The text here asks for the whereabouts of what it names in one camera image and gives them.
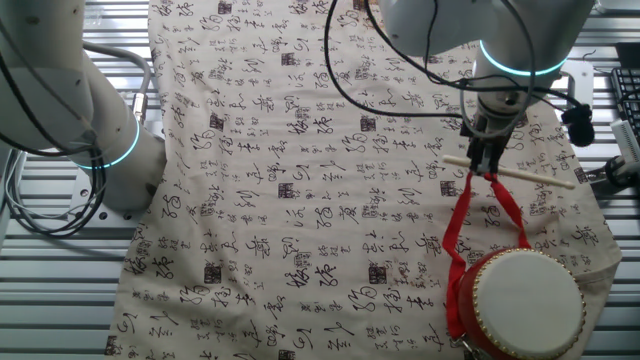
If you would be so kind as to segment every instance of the metal grating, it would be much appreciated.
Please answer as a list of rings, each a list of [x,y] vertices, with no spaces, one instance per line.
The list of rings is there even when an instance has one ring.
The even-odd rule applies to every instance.
[[[85,31],[89,41],[134,51],[151,60],[147,33],[148,1],[88,1],[87,10],[100,13],[100,24]],[[640,18],[603,16],[593,12],[571,59],[586,59],[609,72],[618,66],[613,45],[640,41]],[[134,92],[142,72],[107,56],[90,54],[121,92]],[[567,81],[556,83],[566,89]],[[594,79],[596,143],[575,149],[585,170],[600,167],[619,150],[609,127],[616,118],[607,75]],[[149,93],[145,126],[162,129],[155,86]],[[66,211],[77,168],[64,159],[27,159],[21,192],[34,211]],[[585,360],[640,358],[640,196],[626,190],[601,196],[599,202],[622,248],[611,295],[585,352]],[[34,236],[13,220],[0,220],[0,360],[102,359],[111,322],[121,262],[133,229],[89,230],[70,240],[53,241]],[[55,221],[49,220],[52,226]]]

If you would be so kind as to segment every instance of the black cable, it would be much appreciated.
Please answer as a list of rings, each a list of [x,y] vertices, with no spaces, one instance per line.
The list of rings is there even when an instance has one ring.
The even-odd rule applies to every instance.
[[[481,139],[496,138],[498,136],[507,136],[507,137],[511,136],[511,132],[513,131],[513,129],[515,129],[516,126],[520,123],[520,121],[525,119],[527,116],[527,108],[529,108],[529,105],[531,105],[531,101],[533,99],[533,92],[534,92],[533,89],[535,88],[535,81],[536,81],[535,47],[533,45],[533,40],[531,39],[531,34],[527,29],[527,25],[524,23],[524,20],[522,19],[522,17],[520,16],[516,8],[509,2],[509,0],[500,0],[500,2],[502,2],[502,5],[507,8],[509,13],[511,13],[511,16],[513,16],[514,20],[518,24],[518,27],[520,28],[520,32],[525,38],[527,48],[529,50],[529,57],[530,57],[529,68],[531,69],[528,77],[529,88],[527,90],[527,96],[525,97],[522,103],[522,106],[520,107],[520,110],[518,111],[517,115],[513,118],[513,120],[511,120],[511,122],[508,125],[506,125],[506,127],[504,127],[503,129],[492,132],[492,133],[485,133],[483,131],[478,131],[477,129],[475,129],[473,127],[471,119],[469,119],[469,117],[467,116],[466,108],[464,106],[461,106],[460,112],[462,113],[462,121],[464,125],[473,134],[473,137],[481,138]],[[465,94],[465,90],[460,90],[460,104],[465,103],[464,94]]]
[[[594,49],[592,52],[582,55],[582,61],[586,62],[587,61],[587,56],[591,56],[591,55],[595,54],[597,51],[598,51],[597,49]],[[602,73],[602,74],[611,75],[609,72],[600,70],[595,66],[593,67],[593,70],[595,70],[595,71],[597,71],[599,73]]]
[[[541,96],[538,96],[538,95],[536,95],[536,94],[533,94],[533,97],[534,97],[534,98],[536,98],[536,99],[538,99],[538,100],[540,100],[540,101],[542,101],[543,103],[545,103],[545,104],[547,104],[547,105],[551,106],[552,108],[554,108],[554,109],[556,109],[556,110],[558,110],[558,111],[562,111],[562,112],[564,112],[564,111],[565,111],[563,108],[561,108],[561,107],[559,107],[559,106],[557,106],[557,105],[552,104],[552,103],[551,103],[551,101],[549,101],[549,100],[547,100],[547,99],[545,99],[545,98],[543,98],[543,97],[541,97]]]
[[[34,155],[39,155],[39,156],[46,156],[46,157],[60,157],[60,156],[66,156],[67,153],[66,152],[46,152],[46,151],[40,151],[40,150],[36,150],[36,149],[31,149],[28,148],[22,144],[19,144],[13,140],[11,140],[10,138],[8,138],[6,135],[0,133],[0,140],[2,140],[3,142],[7,143],[8,145],[10,145],[11,147],[14,147],[20,151],[24,151],[30,154],[34,154]]]
[[[10,157],[10,160],[7,162],[7,167],[5,168],[4,179],[8,180],[8,176],[6,176],[6,172],[7,172],[7,170],[12,169],[13,165],[15,164],[13,159],[18,160],[19,156],[15,156],[13,158]],[[2,201],[2,205],[1,205],[0,208],[4,209],[5,205],[7,205],[7,204],[9,206],[12,206],[11,203],[9,201],[7,201],[7,198],[8,198],[8,196],[4,197],[4,199]],[[14,215],[12,215],[12,216],[16,221],[18,221],[18,223],[20,223],[21,225],[25,226],[25,228],[27,230],[34,230],[33,232],[37,233],[36,229],[33,229],[32,227],[29,227],[29,225],[24,223],[22,219],[19,219],[17,217],[16,213],[14,213]],[[78,231],[80,231],[83,227],[84,227],[84,225],[82,225],[82,224],[78,224],[78,225],[75,226],[75,228],[78,228]],[[50,242],[54,246],[63,246],[65,249],[71,250],[73,252],[76,252],[76,253],[79,253],[79,254],[82,254],[82,255],[98,257],[98,258],[104,259],[106,261],[121,261],[121,257],[119,257],[119,256],[117,256],[117,255],[115,255],[113,253],[109,253],[108,251],[91,250],[91,249],[86,249],[86,248],[83,248],[81,246],[76,246],[76,245],[73,245],[73,244],[70,244],[70,243],[60,243],[60,242],[58,242],[58,240],[62,240],[63,238],[68,238],[70,235],[73,235],[72,233],[65,234],[65,235],[54,235],[54,236],[51,236],[51,235],[48,235],[48,234],[42,234],[42,235],[48,236],[50,238],[53,238],[53,239],[44,238],[43,240]]]
[[[633,90],[633,91],[630,91],[630,92],[628,92],[628,93],[626,93],[626,94],[622,95],[622,97],[620,98],[620,100],[618,100],[618,106],[622,106],[622,103],[623,103],[624,101],[629,100],[629,98],[631,97],[631,95],[638,95],[638,94],[640,94],[640,89],[638,89],[638,90]]]
[[[80,148],[77,148],[77,149],[68,149],[66,146],[64,146],[61,143],[59,143],[56,139],[54,139],[47,132],[47,130],[42,126],[42,124],[40,124],[40,122],[36,118],[35,114],[31,111],[31,108],[29,107],[29,104],[27,104],[24,96],[22,96],[22,92],[20,91],[20,88],[18,88],[18,85],[16,84],[15,80],[13,79],[13,76],[9,72],[9,67],[7,66],[7,64],[6,64],[5,60],[4,60],[4,57],[2,56],[1,52],[0,52],[0,71],[2,72],[2,75],[4,76],[5,80],[7,80],[7,84],[9,85],[9,88],[11,89],[11,92],[16,97],[16,100],[18,100],[18,103],[20,104],[20,107],[22,108],[24,113],[27,115],[27,118],[29,119],[29,121],[31,121],[33,126],[35,126],[35,128],[38,129],[40,134],[47,141],[49,141],[52,144],[52,146],[55,146],[55,147],[57,147],[57,148],[62,150],[61,152],[58,152],[58,156],[79,154],[79,153],[82,153],[82,152],[86,152],[90,148],[93,147],[93,146],[89,145],[89,146],[83,146],[83,147],[80,147]],[[8,139],[4,135],[2,135],[2,137],[3,138],[0,138],[0,139],[2,139],[3,141],[5,141],[5,139]],[[14,146],[14,144],[16,144],[16,142],[15,141],[11,141],[11,142],[7,142],[7,144],[9,144],[11,146]],[[26,146],[20,146],[20,147],[14,146],[14,147],[19,148],[20,150],[23,150],[23,151],[34,153],[34,154],[37,151],[37,150],[28,151],[29,149]]]
[[[429,63],[429,50],[431,50],[431,32],[433,32],[433,27],[436,24],[437,18],[438,18],[438,0],[433,0],[433,17],[431,17],[431,22],[429,23],[429,31],[427,32],[427,49],[425,50],[425,53],[424,53],[424,70],[427,73],[427,79],[429,79],[429,81],[431,81],[436,85],[444,85],[445,84],[444,82],[434,79],[431,76],[431,72],[427,70],[428,63]]]
[[[49,95],[51,95],[51,97],[53,97],[58,102],[58,104],[64,107],[69,112],[69,114],[73,115],[73,117],[75,117],[78,120],[84,121],[84,119],[82,118],[82,115],[78,114],[78,112],[75,111],[73,107],[71,107],[71,105],[69,105],[62,97],[60,97],[60,95],[58,95],[58,93],[55,90],[53,90],[51,86],[49,86],[49,84],[42,78],[42,76],[38,74],[38,72],[33,68],[33,66],[31,66],[31,64],[24,57],[24,55],[22,55],[22,52],[20,52],[20,49],[18,49],[18,45],[16,45],[16,43],[13,41],[13,38],[9,34],[9,31],[7,31],[7,29],[4,27],[4,24],[2,23],[1,19],[0,19],[0,33],[4,36],[5,41],[7,42],[11,50],[13,50],[13,53],[15,54],[15,56],[18,59],[20,59],[20,62],[22,62],[22,65],[24,66],[24,68],[27,70],[29,74],[31,74],[34,80],[37,81],[38,84],[40,84],[40,86],[42,86],[42,88],[46,92],[48,92]]]
[[[371,6],[369,4],[369,0],[365,0],[364,1],[365,4],[365,10],[367,12],[367,16],[369,18],[369,20],[371,21],[371,24],[373,26],[373,28],[376,30],[376,32],[378,33],[378,35],[382,38],[382,40],[393,50],[396,52],[396,54],[398,54],[398,56],[400,56],[404,61],[406,61],[407,63],[409,63],[411,66],[413,66],[414,68],[416,68],[417,70],[419,70],[420,72],[422,72],[423,74],[433,77],[434,79],[436,79],[439,82],[442,82],[444,85],[452,87],[454,89],[457,90],[466,90],[466,91],[471,91],[471,92],[497,92],[497,91],[528,91],[529,87],[527,86],[500,86],[500,87],[471,87],[468,85],[458,85],[456,84],[457,82],[464,82],[465,79],[460,79],[457,81],[448,81],[446,79],[443,79],[442,77],[438,76],[437,74],[429,71],[428,69],[424,69],[422,66],[420,66],[418,63],[416,63],[413,59],[411,59],[410,57],[408,57],[407,55],[405,55],[402,51],[398,50],[392,43],[391,40],[389,40],[389,38],[387,37],[387,35],[384,33],[384,31],[380,28],[380,26],[378,25],[377,21],[375,20],[375,17],[373,15],[373,11],[371,10]],[[490,77],[504,77],[503,75],[491,75]],[[477,79],[466,79],[466,80],[480,80],[480,79],[485,79],[488,77],[482,77],[482,78],[477,78]],[[550,95],[555,95],[557,97],[560,97],[566,101],[568,101],[569,103],[571,103],[574,106],[582,106],[582,104],[580,104],[580,102],[578,100],[576,100],[575,98],[561,93],[559,91],[553,90],[553,89],[548,89],[548,88],[543,88],[543,87],[538,87],[536,86],[533,89],[535,92],[541,92],[544,94],[550,94]]]
[[[327,21],[324,27],[324,59],[325,59],[325,63],[327,65],[327,73],[329,74],[329,78],[331,78],[331,82],[333,83],[333,85],[336,87],[336,89],[338,90],[338,92],[340,93],[340,95],[342,95],[342,97],[344,97],[348,102],[350,102],[352,105],[368,111],[370,113],[376,114],[376,115],[383,115],[383,116],[398,116],[398,117],[418,117],[418,118],[427,118],[427,117],[437,117],[437,118],[445,118],[445,117],[450,117],[450,118],[458,118],[458,119],[462,119],[462,115],[460,114],[448,114],[448,113],[396,113],[396,112],[389,112],[389,111],[383,111],[383,110],[377,110],[377,109],[373,109],[371,107],[362,105],[360,103],[358,103],[357,101],[355,101],[353,98],[351,98],[351,96],[349,96],[349,94],[347,94],[342,87],[340,86],[340,84],[338,84],[338,80],[335,77],[335,74],[333,73],[333,68],[331,67],[331,59],[329,57],[329,34],[330,34],[330,29],[331,29],[331,19],[333,18],[333,13],[336,9],[336,5],[338,4],[338,0],[333,0],[331,2],[331,6],[329,7],[329,12],[327,14]]]
[[[92,149],[90,150],[89,155],[91,157],[96,157],[96,156],[98,157],[91,161],[92,177],[91,177],[91,193],[89,195],[89,198],[91,199],[94,196],[96,196],[95,195],[96,191],[99,191],[99,189],[101,189],[104,183],[106,182],[106,170],[103,167],[104,162],[102,160],[102,157],[100,157],[100,150]],[[16,176],[15,172],[7,176],[7,169],[11,168],[13,162],[17,161],[17,158],[18,156],[15,153],[15,151],[12,151],[9,157],[9,161],[7,162],[7,167],[5,168],[5,181],[16,180],[14,178]],[[17,197],[16,192],[18,190],[16,186],[10,187],[9,191],[12,192],[10,194],[12,197],[14,198]],[[19,207],[14,209],[13,206],[9,204],[9,211],[11,212],[12,218],[14,218],[18,223],[20,223],[20,225],[22,225],[25,229],[40,235],[51,237],[51,238],[64,239],[64,238],[68,238],[69,236],[77,233],[78,231],[84,228],[84,226],[91,220],[91,218],[98,211],[100,205],[104,200],[104,194],[105,194],[105,191],[101,191],[100,193],[98,193],[98,195],[96,196],[95,204],[92,205],[90,202],[87,202],[83,207],[83,209],[79,213],[75,214],[75,219],[73,219],[72,221],[70,221],[68,224],[64,226],[58,229],[53,229],[53,230],[42,229],[37,224],[37,222],[31,219],[31,217],[28,216],[28,214],[26,214],[26,212]],[[87,210],[90,207],[92,208],[89,211],[89,214],[87,214],[87,216],[84,216],[84,214],[87,212]],[[65,234],[59,234],[63,231],[69,231],[69,232]]]

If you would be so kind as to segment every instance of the red strap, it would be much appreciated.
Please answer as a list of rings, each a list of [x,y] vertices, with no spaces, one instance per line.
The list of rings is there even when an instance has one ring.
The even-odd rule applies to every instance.
[[[465,328],[460,321],[460,314],[458,313],[458,293],[460,291],[460,280],[464,275],[467,263],[456,251],[456,244],[458,243],[458,236],[462,229],[462,224],[467,216],[469,210],[469,204],[471,202],[471,179],[473,173],[469,172],[467,175],[467,182],[456,203],[456,207],[453,209],[453,216],[447,227],[447,231],[444,233],[442,240],[442,247],[451,256],[451,267],[449,268],[449,284],[447,286],[447,326],[449,327],[449,334],[453,339],[458,339],[465,334]],[[505,209],[511,220],[520,229],[520,235],[518,236],[518,246],[522,248],[531,248],[527,241],[527,235],[524,231],[524,225],[522,224],[522,214],[520,214],[520,208],[516,204],[515,200],[509,194],[509,191],[498,181],[495,174],[485,175],[485,179],[491,181],[491,188],[496,195],[496,199],[502,207]]]
[[[520,235],[518,235],[518,247],[531,249],[531,245],[529,245],[529,241],[527,241],[527,234],[524,231],[524,225],[522,224],[522,213],[520,213],[520,207],[516,204],[516,201],[513,200],[513,197],[511,197],[507,188],[498,181],[498,177],[495,174],[485,174],[484,178],[491,181],[491,188],[493,189],[493,193],[496,195],[496,199],[498,199],[502,208],[504,208],[511,220],[520,229]]]

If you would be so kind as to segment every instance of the cloth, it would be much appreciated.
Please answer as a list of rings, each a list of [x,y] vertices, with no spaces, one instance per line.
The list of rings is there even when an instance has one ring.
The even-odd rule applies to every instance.
[[[331,61],[359,102],[457,112],[341,1]],[[441,240],[466,170],[451,118],[375,116],[330,83],[322,53],[328,1],[152,0],[149,35],[168,163],[132,239],[106,359],[456,359],[446,326],[451,258]],[[431,58],[468,76],[478,46]],[[469,111],[475,96],[468,96]],[[502,165],[578,184],[501,177],[531,245],[579,279],[588,321],[621,253],[554,112],[538,104]],[[477,180],[456,251],[470,265],[515,247],[518,229]]]

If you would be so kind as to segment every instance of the drum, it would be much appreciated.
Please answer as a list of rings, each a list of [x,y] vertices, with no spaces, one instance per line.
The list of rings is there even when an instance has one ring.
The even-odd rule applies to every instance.
[[[492,252],[462,278],[468,338],[496,360],[556,359],[578,341],[586,304],[571,271],[532,249]]]

